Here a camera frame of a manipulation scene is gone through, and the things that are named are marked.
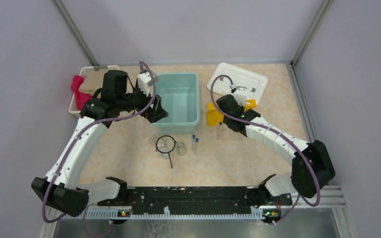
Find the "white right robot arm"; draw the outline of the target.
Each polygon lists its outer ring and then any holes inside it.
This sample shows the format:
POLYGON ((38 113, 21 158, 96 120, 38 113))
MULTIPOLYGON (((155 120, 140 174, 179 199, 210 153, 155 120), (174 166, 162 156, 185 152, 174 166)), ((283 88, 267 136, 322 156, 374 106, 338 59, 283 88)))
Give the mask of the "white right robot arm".
POLYGON ((236 133, 256 140, 284 158, 288 173, 268 176, 259 185, 254 205, 273 204, 279 196, 298 193, 313 198, 335 177, 335 169, 325 144, 298 139, 273 126, 260 113, 239 105, 231 94, 216 100, 224 124, 236 133))

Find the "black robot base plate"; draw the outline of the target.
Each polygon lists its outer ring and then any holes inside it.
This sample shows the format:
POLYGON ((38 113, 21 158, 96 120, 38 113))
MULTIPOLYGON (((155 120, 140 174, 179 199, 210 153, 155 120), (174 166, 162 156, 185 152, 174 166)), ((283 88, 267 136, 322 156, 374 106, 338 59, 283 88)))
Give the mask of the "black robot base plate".
POLYGON ((248 215, 261 206, 292 205, 289 194, 266 196, 258 187, 188 186, 129 187, 99 206, 130 206, 134 215, 248 215))

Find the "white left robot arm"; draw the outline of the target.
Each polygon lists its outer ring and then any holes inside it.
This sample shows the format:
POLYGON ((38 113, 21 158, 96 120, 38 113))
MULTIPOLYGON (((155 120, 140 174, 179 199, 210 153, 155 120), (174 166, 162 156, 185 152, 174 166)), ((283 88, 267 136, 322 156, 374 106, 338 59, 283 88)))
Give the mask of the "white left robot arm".
POLYGON ((127 183, 107 177, 100 182, 79 184, 80 175, 100 138, 112 122, 137 115, 150 123, 168 116, 162 108, 161 97, 155 92, 157 75, 148 69, 140 72, 132 92, 127 92, 128 73, 109 70, 104 74, 102 87, 84 104, 74 133, 55 165, 43 178, 34 178, 31 187, 47 207, 64 215, 77 217, 87 206, 105 200, 117 205, 128 201, 127 183))

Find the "yellow test tube rack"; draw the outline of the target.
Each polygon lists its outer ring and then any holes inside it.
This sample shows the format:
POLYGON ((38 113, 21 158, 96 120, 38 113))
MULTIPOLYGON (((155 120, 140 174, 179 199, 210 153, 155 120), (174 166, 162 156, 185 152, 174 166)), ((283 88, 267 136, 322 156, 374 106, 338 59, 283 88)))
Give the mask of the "yellow test tube rack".
MULTIPOLYGON (((257 106, 255 99, 247 99, 244 111, 253 109, 257 106)), ((223 123, 224 115, 221 114, 215 107, 213 103, 207 104, 207 125, 208 126, 217 126, 223 123)))

